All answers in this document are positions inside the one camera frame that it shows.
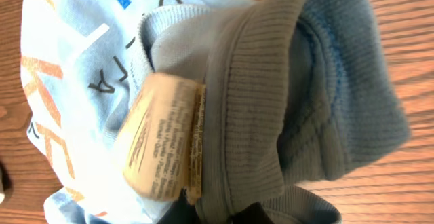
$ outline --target folded clothing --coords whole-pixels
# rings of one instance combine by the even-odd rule
[[[260,202],[275,223],[337,210],[293,185],[334,180],[406,141],[367,0],[24,0],[28,137],[65,188],[49,223],[156,223],[113,141],[147,75],[206,84],[203,223]]]

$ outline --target clothing label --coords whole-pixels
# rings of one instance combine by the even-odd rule
[[[203,121],[203,112],[200,115],[196,108],[204,90],[195,81],[163,73],[153,73],[144,82],[116,140],[130,146],[123,175],[141,196],[176,200],[186,187],[200,197],[201,124],[199,129],[192,126],[199,123],[193,118]]]

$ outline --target wood grain surface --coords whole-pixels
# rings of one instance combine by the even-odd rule
[[[302,186],[333,203],[345,223],[434,223],[434,0],[371,0],[389,72],[413,138],[395,153],[333,182]],[[22,0],[0,0],[0,162],[8,196],[0,224],[45,223],[43,202],[61,188],[25,131],[20,82]]]

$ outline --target gray fabric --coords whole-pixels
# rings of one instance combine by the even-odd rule
[[[334,207],[292,185],[340,178],[410,136],[367,0],[204,11],[150,44],[156,71],[207,85],[203,223],[254,202],[276,223],[339,222]]]

